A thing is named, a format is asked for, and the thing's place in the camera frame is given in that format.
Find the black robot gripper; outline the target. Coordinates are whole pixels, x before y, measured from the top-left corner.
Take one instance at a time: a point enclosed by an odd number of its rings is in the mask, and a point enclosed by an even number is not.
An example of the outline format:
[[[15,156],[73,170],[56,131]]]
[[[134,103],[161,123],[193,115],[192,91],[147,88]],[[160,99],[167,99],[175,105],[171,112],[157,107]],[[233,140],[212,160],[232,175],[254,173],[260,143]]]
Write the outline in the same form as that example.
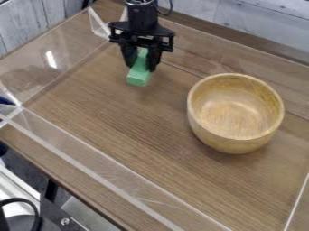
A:
[[[125,65],[130,68],[137,59],[137,47],[148,48],[145,67],[153,72],[161,52],[172,52],[175,33],[159,24],[157,2],[126,2],[124,21],[109,22],[109,41],[120,45]]]

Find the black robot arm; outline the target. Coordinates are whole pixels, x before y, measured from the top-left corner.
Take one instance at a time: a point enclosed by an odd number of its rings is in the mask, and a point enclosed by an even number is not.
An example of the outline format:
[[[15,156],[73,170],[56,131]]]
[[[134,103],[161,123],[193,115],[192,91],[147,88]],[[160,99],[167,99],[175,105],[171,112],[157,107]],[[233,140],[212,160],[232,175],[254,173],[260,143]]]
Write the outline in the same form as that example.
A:
[[[153,72],[161,53],[173,51],[175,33],[159,23],[157,15],[161,12],[157,9],[157,0],[124,0],[124,3],[128,19],[106,24],[108,39],[118,45],[129,68],[137,59],[137,49],[144,48],[145,69]]]

